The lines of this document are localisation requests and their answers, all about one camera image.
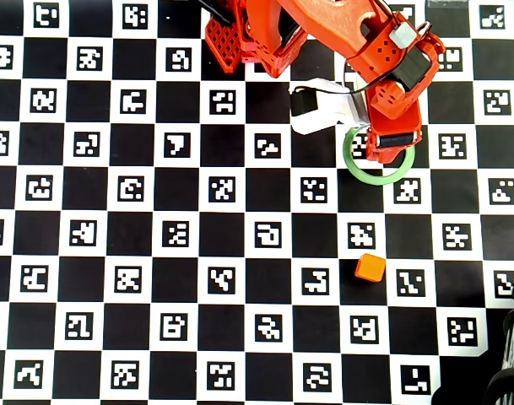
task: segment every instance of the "orange cube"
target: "orange cube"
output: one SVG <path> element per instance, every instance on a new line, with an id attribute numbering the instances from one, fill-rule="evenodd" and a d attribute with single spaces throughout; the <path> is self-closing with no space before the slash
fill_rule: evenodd
<path id="1" fill-rule="evenodd" d="M 366 253 L 359 259 L 354 275 L 364 280 L 378 283 L 382 280 L 385 269 L 386 259 Z"/>

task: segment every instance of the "green rubber ring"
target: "green rubber ring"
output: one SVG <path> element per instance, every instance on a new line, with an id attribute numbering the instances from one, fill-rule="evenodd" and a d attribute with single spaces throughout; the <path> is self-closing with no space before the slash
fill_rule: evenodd
<path id="1" fill-rule="evenodd" d="M 411 146 L 410 148 L 407 148 L 405 150 L 405 158 L 399 166 L 399 168 L 394 171 L 391 175 L 370 175 L 368 173 L 365 173 L 354 161 L 354 158 L 352 157 L 352 142 L 354 141 L 354 137 L 360 132 L 363 127 L 358 128 L 350 128 L 347 134 L 344 137 L 343 141 L 343 159 L 344 163 L 347 165 L 347 167 L 350 170 L 350 173 L 352 173 L 352 176 L 357 178 L 358 180 L 364 182 L 365 184 L 370 184 L 372 186 L 385 186 L 386 184 L 392 184 L 396 181 L 401 180 L 407 172 L 412 168 L 412 165 L 414 164 L 414 146 Z"/>

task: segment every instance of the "checkerboard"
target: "checkerboard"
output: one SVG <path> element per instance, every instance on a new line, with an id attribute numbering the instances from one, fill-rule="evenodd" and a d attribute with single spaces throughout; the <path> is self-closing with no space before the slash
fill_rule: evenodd
<path id="1" fill-rule="evenodd" d="M 314 38 L 226 75 L 197 2 L 0 0 L 0 405 L 481 398 L 514 306 L 514 2 L 390 3 L 447 51 L 414 168 L 374 187 L 348 128 L 291 130 L 290 83 L 357 86 Z"/>

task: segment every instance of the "green ring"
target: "green ring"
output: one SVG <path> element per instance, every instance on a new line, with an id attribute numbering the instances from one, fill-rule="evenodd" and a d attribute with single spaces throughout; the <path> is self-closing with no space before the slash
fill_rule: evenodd
<path id="1" fill-rule="evenodd" d="M 414 163 L 414 147 L 411 146 L 405 150 L 405 158 L 399 166 L 399 168 L 394 171 L 391 175 L 370 175 L 365 173 L 354 161 L 352 157 L 352 142 L 354 141 L 354 137 L 363 129 L 363 127 L 358 128 L 350 128 L 347 134 L 344 137 L 343 141 L 343 159 L 344 163 L 349 168 L 352 176 L 356 177 L 358 180 L 363 181 L 366 184 L 370 184 L 372 186 L 385 186 L 386 184 L 392 184 L 396 181 L 399 181 L 407 174 L 407 172 L 412 168 Z"/>

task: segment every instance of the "orange block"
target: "orange block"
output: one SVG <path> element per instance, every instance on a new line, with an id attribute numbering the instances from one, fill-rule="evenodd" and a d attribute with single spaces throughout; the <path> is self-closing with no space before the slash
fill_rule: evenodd
<path id="1" fill-rule="evenodd" d="M 366 253 L 359 259 L 354 275 L 364 280 L 378 283 L 382 280 L 385 269 L 386 259 Z"/>

